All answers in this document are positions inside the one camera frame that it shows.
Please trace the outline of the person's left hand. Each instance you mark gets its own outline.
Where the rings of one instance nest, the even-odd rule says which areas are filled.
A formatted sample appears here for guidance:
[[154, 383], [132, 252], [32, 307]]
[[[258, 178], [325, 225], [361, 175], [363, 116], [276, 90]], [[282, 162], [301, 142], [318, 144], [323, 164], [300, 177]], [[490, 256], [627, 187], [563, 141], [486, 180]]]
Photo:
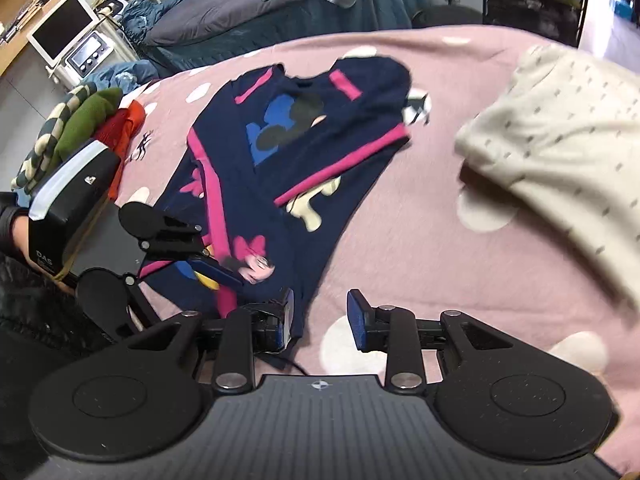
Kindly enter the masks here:
[[18, 216], [12, 222], [12, 237], [16, 250], [27, 263], [29, 258], [29, 221], [27, 216]]

